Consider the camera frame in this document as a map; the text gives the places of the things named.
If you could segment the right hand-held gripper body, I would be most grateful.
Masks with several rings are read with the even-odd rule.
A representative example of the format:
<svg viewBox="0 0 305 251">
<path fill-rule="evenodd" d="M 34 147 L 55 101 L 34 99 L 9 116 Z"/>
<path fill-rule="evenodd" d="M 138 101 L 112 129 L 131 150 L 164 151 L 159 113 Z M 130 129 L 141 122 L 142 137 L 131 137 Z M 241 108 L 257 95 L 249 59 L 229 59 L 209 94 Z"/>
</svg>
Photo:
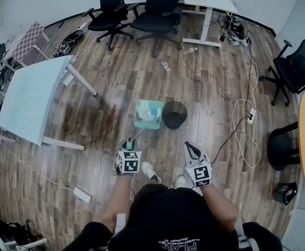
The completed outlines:
<svg viewBox="0 0 305 251">
<path fill-rule="evenodd" d="M 190 177 L 194 188 L 212 184 L 212 166 L 205 159 L 192 165 L 186 165 L 185 171 Z"/>
</svg>

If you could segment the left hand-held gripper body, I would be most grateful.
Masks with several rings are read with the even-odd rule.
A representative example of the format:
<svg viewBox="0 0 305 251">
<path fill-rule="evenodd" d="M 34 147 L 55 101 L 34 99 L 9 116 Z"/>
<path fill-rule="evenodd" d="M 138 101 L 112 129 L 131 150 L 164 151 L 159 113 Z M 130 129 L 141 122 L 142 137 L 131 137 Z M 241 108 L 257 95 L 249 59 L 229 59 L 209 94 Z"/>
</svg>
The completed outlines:
<svg viewBox="0 0 305 251">
<path fill-rule="evenodd" d="M 135 174 L 140 170 L 141 151 L 119 151 L 115 170 L 118 175 Z"/>
</svg>

